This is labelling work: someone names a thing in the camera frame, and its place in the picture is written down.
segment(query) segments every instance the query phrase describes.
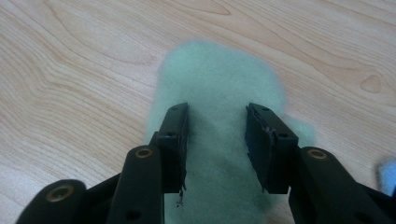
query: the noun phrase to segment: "felt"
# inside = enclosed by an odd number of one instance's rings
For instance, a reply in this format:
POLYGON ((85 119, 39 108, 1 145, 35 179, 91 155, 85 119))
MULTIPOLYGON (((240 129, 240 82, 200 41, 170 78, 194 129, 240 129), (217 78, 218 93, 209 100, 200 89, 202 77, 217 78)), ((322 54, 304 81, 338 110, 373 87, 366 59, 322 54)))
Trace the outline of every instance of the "felt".
POLYGON ((396 190, 396 159, 386 160, 379 167, 379 185, 381 191, 389 196, 396 190))
MULTIPOLYGON (((265 223, 278 197, 262 193, 244 142, 249 103, 279 116, 285 93, 271 67, 245 52, 215 43, 191 41, 167 55, 148 117, 145 142, 158 131, 166 110, 190 105, 190 142, 183 206, 177 194, 165 195, 165 223, 265 223)), ((314 130, 286 119, 303 145, 313 145, 314 130)))

